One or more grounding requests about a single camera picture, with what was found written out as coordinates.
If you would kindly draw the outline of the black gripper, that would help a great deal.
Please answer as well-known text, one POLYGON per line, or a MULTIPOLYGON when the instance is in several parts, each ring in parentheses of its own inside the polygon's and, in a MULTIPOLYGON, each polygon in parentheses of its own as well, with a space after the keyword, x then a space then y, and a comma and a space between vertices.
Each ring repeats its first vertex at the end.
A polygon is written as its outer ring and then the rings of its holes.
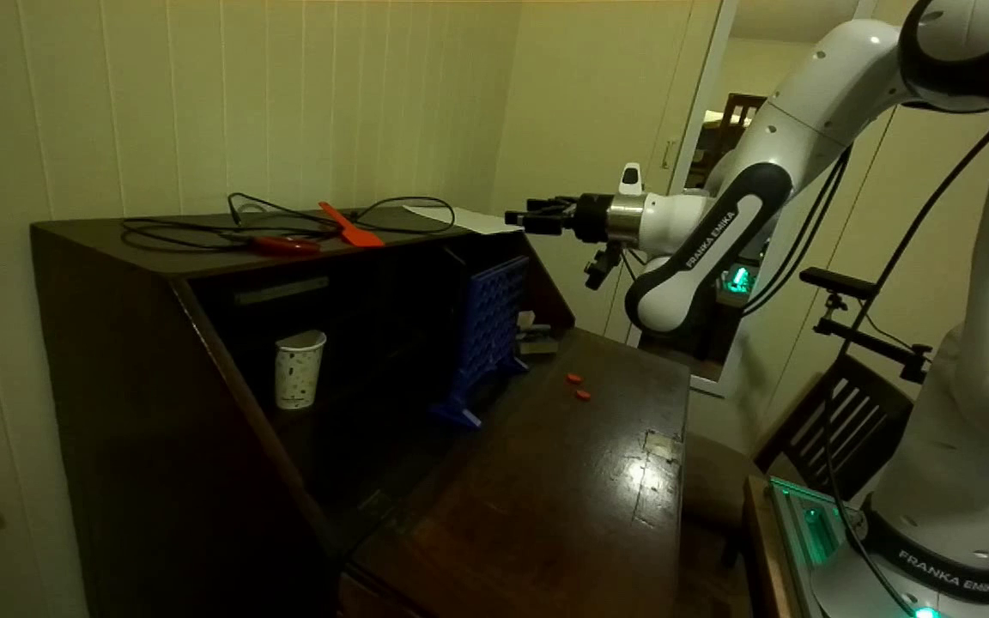
POLYGON ((532 215, 555 208, 561 224, 577 239, 603 239, 609 238, 609 208, 612 198, 603 191, 561 195, 561 198, 526 198, 526 212, 505 212, 508 226, 522 226, 526 233, 555 233, 555 220, 532 215))

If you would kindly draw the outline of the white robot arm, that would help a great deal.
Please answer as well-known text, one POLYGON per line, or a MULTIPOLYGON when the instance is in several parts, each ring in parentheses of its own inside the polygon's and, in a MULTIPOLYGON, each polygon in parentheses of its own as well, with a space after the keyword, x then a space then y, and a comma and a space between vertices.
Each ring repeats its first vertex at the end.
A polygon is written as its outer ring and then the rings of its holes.
MULTIPOLYGON (((918 0, 895 22, 830 26, 697 195, 585 191, 540 198, 510 224, 646 251, 624 311, 646 333, 676 333, 707 282, 894 107, 989 115, 989 0, 918 0)), ((853 542, 808 573, 829 618, 989 618, 989 185, 961 296, 918 301, 951 329, 846 523, 853 542)))

